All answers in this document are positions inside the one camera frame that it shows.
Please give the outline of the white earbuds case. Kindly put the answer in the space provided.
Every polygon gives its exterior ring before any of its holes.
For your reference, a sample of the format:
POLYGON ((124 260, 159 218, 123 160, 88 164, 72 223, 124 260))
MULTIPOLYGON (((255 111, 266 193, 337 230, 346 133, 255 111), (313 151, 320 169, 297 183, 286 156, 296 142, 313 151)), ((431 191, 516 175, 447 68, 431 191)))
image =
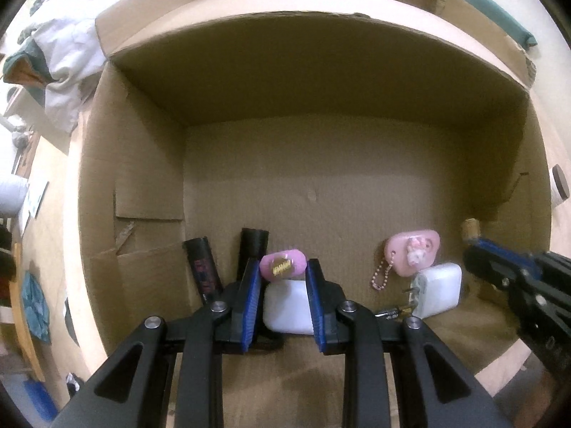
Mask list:
POLYGON ((269 330, 278 333, 312 335, 306 281, 284 279, 270 283, 264 293, 262 320, 269 330))

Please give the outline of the white power adapter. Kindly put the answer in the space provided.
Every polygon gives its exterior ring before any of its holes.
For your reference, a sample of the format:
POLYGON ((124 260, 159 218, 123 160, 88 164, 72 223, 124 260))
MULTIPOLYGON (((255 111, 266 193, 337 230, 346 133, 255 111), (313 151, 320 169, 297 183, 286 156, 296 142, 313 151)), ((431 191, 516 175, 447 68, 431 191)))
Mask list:
POLYGON ((463 271, 454 263, 428 267, 413 278, 408 291, 411 314, 427 319, 458 306, 463 271))

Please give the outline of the pink bunny keychain case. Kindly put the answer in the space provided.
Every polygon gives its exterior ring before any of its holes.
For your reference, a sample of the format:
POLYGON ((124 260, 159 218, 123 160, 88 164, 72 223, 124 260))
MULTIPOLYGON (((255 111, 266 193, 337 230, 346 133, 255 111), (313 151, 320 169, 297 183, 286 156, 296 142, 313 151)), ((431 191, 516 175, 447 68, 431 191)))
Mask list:
POLYGON ((432 267, 439 248, 440 236, 435 230, 422 229, 393 235, 383 244, 381 262, 372 275, 371 287, 380 292, 387 287, 391 274, 408 278, 432 267))

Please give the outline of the small white bottle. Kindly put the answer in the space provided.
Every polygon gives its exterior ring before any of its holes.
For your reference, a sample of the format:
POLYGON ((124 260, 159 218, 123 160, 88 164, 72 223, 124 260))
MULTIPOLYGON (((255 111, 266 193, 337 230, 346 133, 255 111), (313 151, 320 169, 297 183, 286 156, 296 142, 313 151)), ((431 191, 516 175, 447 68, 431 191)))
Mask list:
POLYGON ((462 239, 465 243, 477 240, 481 237, 480 221, 476 218, 467 218, 463 221, 462 239))

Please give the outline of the AA battery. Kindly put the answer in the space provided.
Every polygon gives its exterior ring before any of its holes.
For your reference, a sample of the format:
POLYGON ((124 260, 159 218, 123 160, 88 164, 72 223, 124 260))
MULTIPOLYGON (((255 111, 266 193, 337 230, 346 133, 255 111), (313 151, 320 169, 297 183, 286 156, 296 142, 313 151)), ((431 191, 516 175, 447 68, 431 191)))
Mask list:
POLYGON ((415 305, 393 306, 381 311, 375 312, 375 317, 380 320, 397 320, 401 317, 409 316, 415 311, 415 305))

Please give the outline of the black lighter with red print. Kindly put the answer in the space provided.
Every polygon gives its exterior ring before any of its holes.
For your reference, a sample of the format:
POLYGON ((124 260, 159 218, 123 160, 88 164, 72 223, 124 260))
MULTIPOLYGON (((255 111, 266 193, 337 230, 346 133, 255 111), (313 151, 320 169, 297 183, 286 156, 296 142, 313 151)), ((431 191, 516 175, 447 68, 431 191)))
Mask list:
POLYGON ((207 237, 183 242, 193 281, 203 304, 217 300, 223 294, 215 260, 207 237))

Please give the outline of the white jar brown lid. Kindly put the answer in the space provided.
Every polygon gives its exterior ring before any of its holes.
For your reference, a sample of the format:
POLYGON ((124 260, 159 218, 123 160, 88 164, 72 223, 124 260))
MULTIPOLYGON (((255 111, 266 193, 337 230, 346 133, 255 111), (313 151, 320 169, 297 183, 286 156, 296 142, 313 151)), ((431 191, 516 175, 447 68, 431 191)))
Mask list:
POLYGON ((570 189, 565 173, 559 164, 550 170, 550 188, 552 207, 556 208, 570 198, 570 189))

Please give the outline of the brown cardboard box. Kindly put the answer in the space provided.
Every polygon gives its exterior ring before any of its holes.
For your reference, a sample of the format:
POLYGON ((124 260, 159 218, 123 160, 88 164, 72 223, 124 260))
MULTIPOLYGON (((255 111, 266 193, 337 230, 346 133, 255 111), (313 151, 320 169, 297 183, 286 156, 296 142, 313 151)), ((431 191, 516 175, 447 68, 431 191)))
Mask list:
POLYGON ((548 163, 526 53, 463 0, 122 0, 96 20, 106 65, 82 131, 74 300, 87 366, 145 316, 199 303, 182 248, 224 281, 240 231, 299 248, 362 304, 381 243, 461 225, 549 247, 548 163))

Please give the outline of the teal cushion headboard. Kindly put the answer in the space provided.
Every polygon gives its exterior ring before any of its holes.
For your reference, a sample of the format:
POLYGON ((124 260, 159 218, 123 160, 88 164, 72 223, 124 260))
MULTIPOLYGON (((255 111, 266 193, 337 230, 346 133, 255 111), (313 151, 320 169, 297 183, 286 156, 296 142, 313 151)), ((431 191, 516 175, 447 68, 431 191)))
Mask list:
POLYGON ((502 8, 494 0, 465 0, 472 7, 484 16, 495 22, 511 39, 513 39, 522 49, 529 50, 538 45, 538 42, 526 27, 511 16, 509 12, 502 8))

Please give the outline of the lavender blanket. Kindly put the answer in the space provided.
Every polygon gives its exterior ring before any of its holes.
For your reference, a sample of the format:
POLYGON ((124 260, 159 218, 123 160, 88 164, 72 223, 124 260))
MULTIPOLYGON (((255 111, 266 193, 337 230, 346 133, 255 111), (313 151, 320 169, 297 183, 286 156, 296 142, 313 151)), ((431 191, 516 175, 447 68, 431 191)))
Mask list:
POLYGON ((121 0, 44 0, 28 35, 3 66, 3 80, 34 92, 54 128, 71 133, 88 85, 102 71, 96 18, 121 0))

